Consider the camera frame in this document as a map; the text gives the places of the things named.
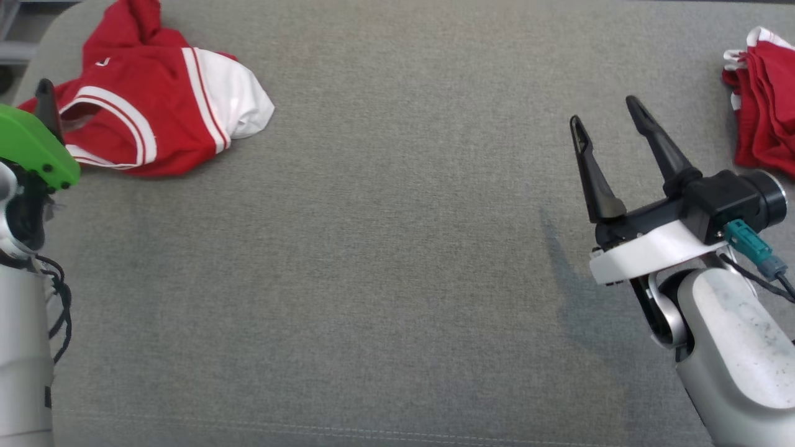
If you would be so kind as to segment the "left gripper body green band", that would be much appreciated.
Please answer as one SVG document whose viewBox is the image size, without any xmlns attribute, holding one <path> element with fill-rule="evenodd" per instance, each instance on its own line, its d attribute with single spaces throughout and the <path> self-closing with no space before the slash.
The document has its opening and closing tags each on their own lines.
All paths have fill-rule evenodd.
<svg viewBox="0 0 795 447">
<path fill-rule="evenodd" d="M 59 191 L 80 180 L 79 163 L 36 116 L 1 105 L 1 156 L 35 172 L 50 189 Z"/>
</svg>

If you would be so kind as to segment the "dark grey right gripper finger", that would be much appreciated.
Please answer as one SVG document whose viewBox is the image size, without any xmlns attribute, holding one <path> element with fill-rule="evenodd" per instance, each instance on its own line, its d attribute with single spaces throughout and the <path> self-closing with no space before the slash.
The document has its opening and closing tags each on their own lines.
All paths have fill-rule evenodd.
<svg viewBox="0 0 795 447">
<path fill-rule="evenodd" d="M 627 214 L 627 207 L 624 202 L 616 198 L 600 169 L 594 157 L 593 141 L 579 116 L 571 116 L 569 129 L 589 221 L 593 224 L 603 224 L 624 217 Z"/>
<path fill-rule="evenodd" d="M 638 133 L 647 139 L 658 169 L 664 180 L 663 192 L 667 198 L 682 195 L 684 188 L 703 178 L 701 170 L 690 162 L 664 128 L 654 119 L 643 102 L 631 94 L 625 104 Z"/>
</svg>

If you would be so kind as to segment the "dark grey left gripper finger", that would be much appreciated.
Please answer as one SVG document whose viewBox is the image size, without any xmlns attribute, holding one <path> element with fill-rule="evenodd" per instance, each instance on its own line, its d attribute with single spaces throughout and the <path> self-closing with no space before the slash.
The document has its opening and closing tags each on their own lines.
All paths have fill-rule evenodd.
<svg viewBox="0 0 795 447">
<path fill-rule="evenodd" d="M 65 146 L 60 111 L 57 104 L 56 88 L 50 79 L 41 79 L 36 87 L 34 117 L 34 135 L 41 142 L 54 144 L 57 141 L 60 147 Z"/>
</svg>

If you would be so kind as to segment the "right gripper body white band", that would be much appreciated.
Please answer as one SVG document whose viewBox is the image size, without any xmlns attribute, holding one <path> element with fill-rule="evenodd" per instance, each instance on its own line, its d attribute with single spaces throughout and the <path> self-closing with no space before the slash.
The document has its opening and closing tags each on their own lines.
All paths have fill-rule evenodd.
<svg viewBox="0 0 795 447">
<path fill-rule="evenodd" d="M 702 243 L 679 220 L 681 201 L 664 200 L 596 224 L 599 247 L 589 267 L 599 284 L 622 282 L 664 271 L 718 251 L 727 242 Z"/>
</svg>

